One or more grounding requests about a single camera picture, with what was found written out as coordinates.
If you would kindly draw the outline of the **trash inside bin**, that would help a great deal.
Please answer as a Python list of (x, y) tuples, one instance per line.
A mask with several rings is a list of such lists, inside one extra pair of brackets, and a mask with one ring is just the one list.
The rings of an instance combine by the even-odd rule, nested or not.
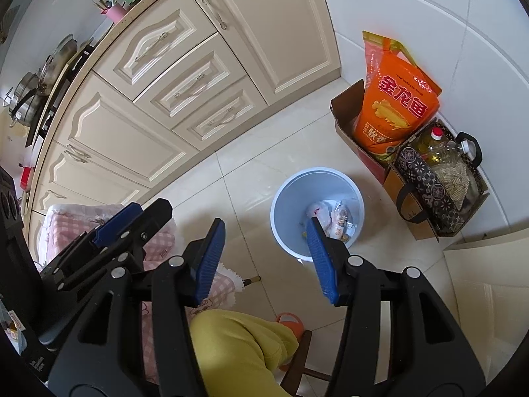
[(355, 217), (358, 205), (353, 199), (313, 202), (305, 211), (306, 219), (317, 218), (322, 229), (331, 239), (347, 243), (357, 233), (359, 219)]

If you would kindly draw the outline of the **light blue trash bin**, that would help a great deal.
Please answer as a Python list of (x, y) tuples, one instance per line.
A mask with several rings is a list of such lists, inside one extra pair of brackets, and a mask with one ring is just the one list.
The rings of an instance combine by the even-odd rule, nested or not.
[(307, 168), (294, 174), (272, 200), (270, 224), (277, 243), (300, 262), (312, 260), (307, 226), (313, 218), (325, 235), (351, 247), (365, 220), (359, 187), (350, 177), (332, 168)]

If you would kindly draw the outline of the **cream kitchen cabinets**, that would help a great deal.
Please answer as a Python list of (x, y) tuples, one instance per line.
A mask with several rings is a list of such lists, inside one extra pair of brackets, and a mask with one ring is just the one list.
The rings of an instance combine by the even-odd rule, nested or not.
[(141, 0), (93, 50), (39, 148), (21, 204), (144, 202), (338, 78), (325, 0)]

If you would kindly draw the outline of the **pink checkered tablecloth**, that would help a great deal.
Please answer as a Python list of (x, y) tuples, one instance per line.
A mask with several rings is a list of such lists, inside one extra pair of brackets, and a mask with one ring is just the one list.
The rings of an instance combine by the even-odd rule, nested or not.
[[(120, 204), (84, 206), (78, 204), (56, 204), (48, 208), (36, 243), (39, 264), (46, 265), (83, 232), (103, 224), (123, 208)], [(147, 271), (155, 269), (170, 257), (184, 252), (184, 239), (174, 220), (170, 220), (145, 245), (143, 261)], [(228, 309), (235, 305), (236, 294), (243, 290), (242, 278), (232, 270), (219, 264), (214, 275), (209, 295), (196, 308), (187, 308), (186, 317), (192, 320), (200, 312), (210, 309)], [(142, 345), (146, 379), (158, 382), (154, 357), (151, 303), (142, 304)]]

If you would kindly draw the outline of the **red box on counter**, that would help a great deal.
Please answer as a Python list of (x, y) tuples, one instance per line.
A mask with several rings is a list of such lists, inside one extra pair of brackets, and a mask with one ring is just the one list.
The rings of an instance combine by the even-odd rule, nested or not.
[(34, 168), (32, 166), (25, 166), (22, 163), (19, 163), (18, 166), (21, 169), (20, 188), (24, 192), (28, 192), (33, 178)]

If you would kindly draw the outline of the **yellow trouser leg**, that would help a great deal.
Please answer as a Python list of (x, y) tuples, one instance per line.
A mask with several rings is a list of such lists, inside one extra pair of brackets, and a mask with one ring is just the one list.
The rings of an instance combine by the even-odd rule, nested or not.
[(286, 396), (269, 364), (272, 323), (229, 310), (208, 310), (190, 324), (194, 353), (210, 396)]

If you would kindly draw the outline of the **orange slipper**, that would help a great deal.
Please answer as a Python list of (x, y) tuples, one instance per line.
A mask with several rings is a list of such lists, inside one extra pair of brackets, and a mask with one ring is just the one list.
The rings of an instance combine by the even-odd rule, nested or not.
[(300, 348), (300, 342), (305, 332), (303, 322), (292, 313), (282, 313), (272, 323), (274, 350), (268, 357), (272, 370), (280, 369), (286, 371), (296, 351)]

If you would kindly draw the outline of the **wooden stool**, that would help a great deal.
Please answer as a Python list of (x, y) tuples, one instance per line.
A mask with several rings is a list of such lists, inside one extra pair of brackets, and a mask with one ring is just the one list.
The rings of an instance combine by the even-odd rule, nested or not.
[(291, 359), (285, 375), (282, 378), (281, 386), (290, 396), (297, 396), (301, 379), (304, 375), (313, 377), (329, 383), (331, 377), (325, 373), (318, 372), (306, 367), (306, 359), (312, 340), (312, 331), (305, 330), (301, 336), (300, 346)]

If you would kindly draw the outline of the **black gas stove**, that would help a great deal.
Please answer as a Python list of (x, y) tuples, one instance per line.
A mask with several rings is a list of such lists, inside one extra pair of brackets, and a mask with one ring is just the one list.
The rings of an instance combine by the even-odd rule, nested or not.
[(46, 137), (64, 95), (75, 76), (77, 76), (77, 73), (81, 70), (82, 65), (94, 50), (92, 42), (93, 38), (82, 42), (82, 44), (79, 45), (78, 51), (68, 60), (62, 69), (55, 85), (47, 97), (44, 107), (39, 111), (37, 119), (29, 128), (29, 134), (26, 137), (25, 143), (26, 148), (33, 147), (39, 137), (42, 139)]

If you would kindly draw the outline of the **black patterned tote bag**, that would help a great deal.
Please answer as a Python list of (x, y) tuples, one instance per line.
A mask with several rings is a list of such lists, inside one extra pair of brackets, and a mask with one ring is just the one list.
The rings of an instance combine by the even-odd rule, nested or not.
[(397, 202), (413, 195), (422, 210), (408, 221), (427, 220), (436, 237), (453, 237), (490, 195), (479, 172), (481, 163), (462, 157), (455, 165), (431, 168), (414, 149), (418, 139), (415, 136), (408, 140), (397, 153), (394, 170), (404, 183), (404, 194), (397, 197)]

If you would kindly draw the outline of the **steel cooking pot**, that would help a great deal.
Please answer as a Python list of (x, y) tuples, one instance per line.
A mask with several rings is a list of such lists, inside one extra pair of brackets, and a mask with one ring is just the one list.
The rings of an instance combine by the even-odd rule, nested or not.
[(11, 127), (16, 124), (31, 125), (38, 110), (46, 103), (64, 66), (76, 52), (77, 41), (73, 34), (68, 34), (48, 55), (39, 73), (26, 73), (16, 86), (9, 105)]

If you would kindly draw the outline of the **brown cardboard box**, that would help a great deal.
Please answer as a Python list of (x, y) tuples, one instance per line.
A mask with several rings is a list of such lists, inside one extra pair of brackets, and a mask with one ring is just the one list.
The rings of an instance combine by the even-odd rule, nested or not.
[(388, 193), (412, 235), (420, 239), (456, 236), (488, 199), (479, 172), (481, 146), (471, 134), (452, 134), (437, 118), (427, 120), (380, 158), (359, 140), (378, 134), (366, 123), (359, 134), (366, 93), (359, 80), (331, 100), (335, 131)]

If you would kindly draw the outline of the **cooking oil bottle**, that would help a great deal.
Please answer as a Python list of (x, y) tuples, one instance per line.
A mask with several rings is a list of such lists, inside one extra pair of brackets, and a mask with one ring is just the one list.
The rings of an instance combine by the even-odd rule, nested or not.
[(425, 130), (414, 143), (414, 149), (433, 168), (439, 164), (455, 165), (462, 157), (481, 163), (482, 154), (477, 141), (465, 133), (452, 139), (447, 131), (437, 125)]

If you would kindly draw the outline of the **pink utensil cup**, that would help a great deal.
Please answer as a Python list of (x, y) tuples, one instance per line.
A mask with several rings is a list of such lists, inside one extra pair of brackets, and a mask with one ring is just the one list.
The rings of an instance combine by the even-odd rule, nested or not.
[(117, 0), (98, 0), (97, 5), (101, 13), (113, 23), (120, 22), (126, 15), (126, 9)]

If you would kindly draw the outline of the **orange rice bag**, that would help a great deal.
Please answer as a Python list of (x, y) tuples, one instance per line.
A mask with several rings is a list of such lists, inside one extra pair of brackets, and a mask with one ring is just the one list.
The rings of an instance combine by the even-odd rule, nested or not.
[(441, 88), (398, 40), (364, 30), (364, 96), (352, 135), (375, 160), (386, 163), (439, 108)]

